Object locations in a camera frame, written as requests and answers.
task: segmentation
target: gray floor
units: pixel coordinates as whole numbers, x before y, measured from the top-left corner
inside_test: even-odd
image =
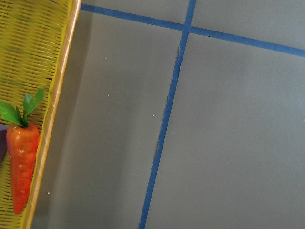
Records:
[[[305,228],[305,2],[229,2],[192,26],[273,44],[189,34],[146,229]],[[189,5],[83,3],[179,24]],[[181,36],[82,8],[33,229],[139,227]]]

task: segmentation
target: blue tape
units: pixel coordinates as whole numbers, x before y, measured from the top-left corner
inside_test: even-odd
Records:
[[[280,44],[276,44],[276,43],[271,43],[271,42],[260,41],[260,40],[251,39],[251,38],[242,37],[242,36],[236,36],[236,35],[232,35],[232,34],[228,34],[228,33],[224,33],[224,32],[207,30],[207,29],[202,29],[202,28],[198,28],[198,27],[191,27],[190,33],[305,57],[305,50],[302,50],[302,49],[297,49],[297,48],[280,45]]]
[[[198,27],[192,27],[191,24],[189,23],[189,20],[192,20],[193,18],[193,11],[189,12],[190,14],[187,14],[187,17],[185,19],[184,24],[179,24],[171,21],[165,21],[165,20],[160,20],[156,18],[150,18],[150,17],[145,17],[137,14],[132,14],[132,13],[126,13],[118,10],[111,10],[103,7],[97,7],[97,6],[92,6],[88,4],[81,4],[81,10],[87,11],[87,12],[92,12],[92,13],[97,13],[97,14],[102,14],[102,15],[107,15],[111,17],[116,17],[116,18],[121,18],[121,19],[126,19],[130,21],[136,21],[140,23],[145,23],[149,25],[155,25],[155,26],[160,26],[168,29],[173,29],[173,30],[178,30],[178,31],[188,31],[189,33],[197,34],[197,35],[202,35],[202,36],[208,36],[208,37],[213,37],[225,41],[230,41],[230,42],[235,42],[235,43],[240,43],[240,44],[246,44],[254,47],[259,47],[263,49],[269,49],[277,52],[284,52],[287,54],[291,55],[296,55],[296,56],[302,56],[305,57],[305,50],[302,49],[297,49],[285,45],[280,45],[276,43],[271,43],[271,42],[265,42],[265,41],[260,41],[256,39],[251,39],[251,38],[246,38],[242,36],[237,36],[237,35],[232,35],[229,33],[224,33],[224,32],[218,32],[218,31],[213,31],[213,30],[208,30],[208,29],[203,29],[203,28],[198,28]]]
[[[136,21],[136,22],[141,22],[149,25],[155,25],[155,26],[160,26],[164,28],[169,28],[173,30],[179,30],[182,31],[183,25],[171,21],[165,21],[165,20],[160,20],[156,18],[150,18],[150,17],[145,17],[137,14],[132,14],[132,13],[126,13],[118,10],[111,10],[103,7],[98,7],[98,6],[92,6],[88,4],[81,4],[81,10],[91,12],[91,13],[97,13],[97,14],[102,14],[106,16],[111,16],[115,18],[121,18],[121,19],[126,19],[130,21]]]
[[[168,127],[168,123],[170,120],[170,115],[171,115],[171,111],[172,111],[172,107],[173,107],[173,100],[174,100],[176,89],[177,89],[177,84],[178,84],[178,79],[179,79],[179,74],[180,74],[180,67],[181,67],[181,63],[183,61],[183,57],[184,57],[184,51],[185,51],[185,47],[187,44],[189,29],[191,27],[195,5],[196,5],[196,0],[189,1],[189,6],[187,9],[186,18],[185,18],[184,27],[183,27],[183,32],[182,32],[180,44],[179,44],[179,56],[176,59],[175,66],[173,69],[173,76],[172,76],[170,89],[169,89],[168,97],[167,97],[167,101],[166,101],[166,106],[165,106],[165,110],[164,110],[164,114],[163,114],[163,118],[162,118],[162,124],[161,124],[161,129],[160,129],[159,138],[158,138],[157,151],[156,151],[155,157],[153,159],[152,170],[151,170],[151,174],[150,174],[148,185],[147,185],[146,196],[144,199],[142,214],[141,214],[140,223],[139,223],[139,229],[145,229],[148,211],[149,211],[152,196],[153,196],[153,189],[154,189],[154,185],[155,185],[155,181],[156,181],[157,173],[158,173],[158,168],[159,168],[159,164],[160,164],[160,160],[161,160],[161,154],[162,154],[162,150],[163,150],[167,127]]]

